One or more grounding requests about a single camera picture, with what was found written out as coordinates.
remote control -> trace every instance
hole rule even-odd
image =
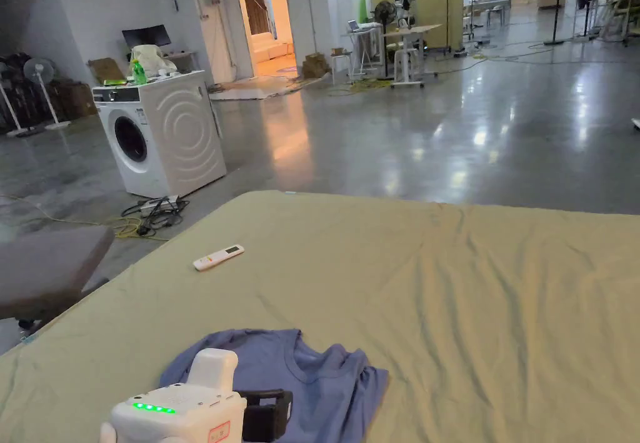
[[[240,255],[240,253],[244,253],[244,248],[242,248],[240,245],[234,245],[227,248],[226,250],[220,250],[219,252],[215,252],[211,255],[207,255],[204,258],[195,260],[193,262],[193,266],[196,267],[198,272],[204,272],[205,269],[209,269],[216,264],[222,263],[222,261],[224,260],[228,260],[229,258],[233,258],[236,255]]]

humanoid robot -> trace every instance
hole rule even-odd
[[[410,28],[416,22],[416,19],[411,16],[410,8],[411,1],[413,0],[394,0],[396,5],[396,16],[398,20],[398,27]]]

green bottle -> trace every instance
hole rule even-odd
[[[144,85],[146,83],[146,75],[144,74],[144,68],[140,65],[140,62],[134,60],[133,62],[133,82],[135,85]]]

washing machine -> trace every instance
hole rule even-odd
[[[127,192],[185,196],[226,174],[203,75],[92,90]]]

wrinkled sheet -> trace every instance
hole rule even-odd
[[[252,327],[388,368],[370,443],[637,442],[639,236],[631,216],[246,194],[0,357],[0,441],[96,441],[184,348]]]

